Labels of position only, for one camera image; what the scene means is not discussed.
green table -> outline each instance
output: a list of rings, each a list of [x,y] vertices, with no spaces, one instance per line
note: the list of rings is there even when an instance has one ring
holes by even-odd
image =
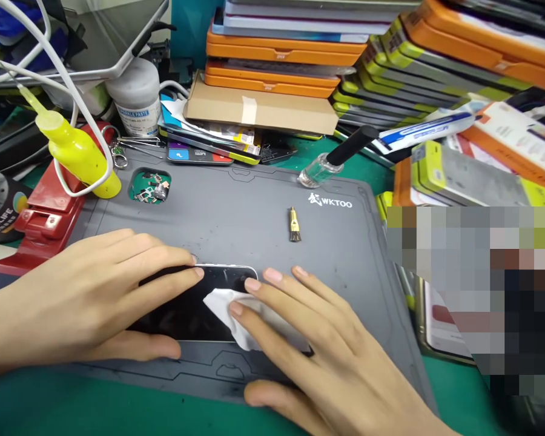
[[[331,150],[329,139],[295,140],[299,153],[279,166],[301,170]],[[343,177],[364,180],[375,194],[390,190],[393,173],[363,156],[345,165]],[[465,436],[507,434],[497,424],[490,395],[475,367],[424,357],[440,415]],[[45,368],[0,377],[0,435],[230,435],[302,434],[265,409],[202,400]]]

white cloth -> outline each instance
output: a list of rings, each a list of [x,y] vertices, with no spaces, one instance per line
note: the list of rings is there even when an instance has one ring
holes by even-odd
[[[241,304],[251,308],[260,315],[262,320],[275,329],[281,336],[298,350],[309,351],[309,343],[295,327],[291,326],[281,316],[266,306],[256,297],[244,292],[233,291],[232,289],[214,289],[204,298],[204,304],[230,329],[236,343],[243,350],[259,350],[262,348],[254,340],[254,338],[246,331],[246,329],[232,318],[228,306],[233,301],[238,301]]]

finger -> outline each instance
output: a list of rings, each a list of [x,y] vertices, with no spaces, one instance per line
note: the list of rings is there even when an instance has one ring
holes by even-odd
[[[341,310],[351,309],[351,306],[347,301],[345,301],[345,299],[343,299],[343,297],[337,294],[329,286],[325,285],[317,277],[306,272],[300,266],[293,266],[291,272],[294,274],[298,281],[300,281],[312,292],[316,293],[323,300],[329,302],[330,304]]]
[[[148,233],[137,233],[107,247],[105,258],[120,263],[162,245],[164,245],[162,241]]]
[[[122,325],[125,328],[130,326],[143,315],[196,285],[203,277],[204,270],[202,268],[188,268],[174,274],[166,274],[134,289],[126,294],[118,304]]]
[[[295,389],[274,381],[257,380],[246,386],[244,399],[252,407],[270,407],[313,436],[333,434],[313,402]]]
[[[179,359],[181,353],[180,344],[169,336],[122,331],[97,348],[79,356],[78,360],[89,362],[121,358],[145,362],[159,357]]]
[[[72,247],[79,248],[85,246],[89,246],[90,248],[106,247],[120,240],[127,239],[133,235],[135,235],[135,232],[132,229],[114,230],[109,233],[103,233],[97,236],[91,236],[77,241],[74,244],[70,245],[69,249]]]
[[[275,272],[274,275],[278,274],[282,277],[280,272],[272,271]],[[341,356],[342,358],[347,358],[347,356],[351,355],[349,348],[337,330],[335,330],[335,327],[319,313],[294,300],[283,291],[260,283],[258,280],[246,279],[244,285],[250,294],[278,313],[281,318],[305,336],[316,352],[319,352],[321,349],[331,350],[332,355],[336,357]],[[301,284],[297,283],[296,285],[302,291],[307,292]]]
[[[282,279],[279,282],[275,282],[274,280],[279,278],[280,273],[274,274],[271,273],[270,270],[271,268],[268,268],[264,271],[264,278],[283,292],[291,295],[296,300],[302,301],[303,304],[309,305],[313,310],[324,316],[333,327],[335,327],[352,351],[356,352],[363,346],[363,332],[365,332],[365,328],[355,312],[351,309],[349,303],[338,296],[331,288],[328,288],[316,277],[310,276],[300,266],[293,267],[292,273],[299,280],[309,280],[308,287],[302,285],[290,276],[281,275]],[[327,296],[335,294],[336,298],[331,297],[334,303],[325,300],[316,291],[321,294],[326,294]],[[343,300],[343,302],[337,303],[337,299]]]
[[[196,258],[188,250],[161,243],[121,262],[118,265],[118,274],[119,277],[133,284],[139,283],[164,268],[194,266],[195,264]]]
[[[230,303],[230,313],[260,345],[262,351],[302,390],[316,389],[322,370],[265,323],[256,312],[239,302]]]

hand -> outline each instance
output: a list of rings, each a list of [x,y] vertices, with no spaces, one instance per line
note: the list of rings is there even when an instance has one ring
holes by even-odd
[[[180,357],[163,335],[126,331],[199,282],[201,268],[139,282],[168,266],[196,263],[133,230],[81,240],[0,290],[0,372],[28,365]]]
[[[268,268],[263,275],[272,286],[248,279],[245,287],[309,340],[313,357],[289,345],[246,306],[232,302],[230,311],[302,391],[258,380],[246,386],[246,402],[271,407],[314,436],[453,434],[350,305],[300,267],[292,273],[297,280]]]

red holder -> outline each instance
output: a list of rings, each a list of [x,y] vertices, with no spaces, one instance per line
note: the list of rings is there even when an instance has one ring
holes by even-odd
[[[100,129],[106,125],[109,123],[97,122]],[[88,125],[82,130],[98,144]],[[111,142],[113,133],[112,129],[105,132],[107,143]],[[82,183],[65,168],[62,172],[71,191],[82,188]],[[56,175],[55,163],[51,162],[28,198],[28,209],[15,222],[15,229],[24,233],[24,238],[14,255],[0,260],[0,273],[22,276],[60,253],[67,245],[84,203],[84,196],[70,197],[65,193]]]

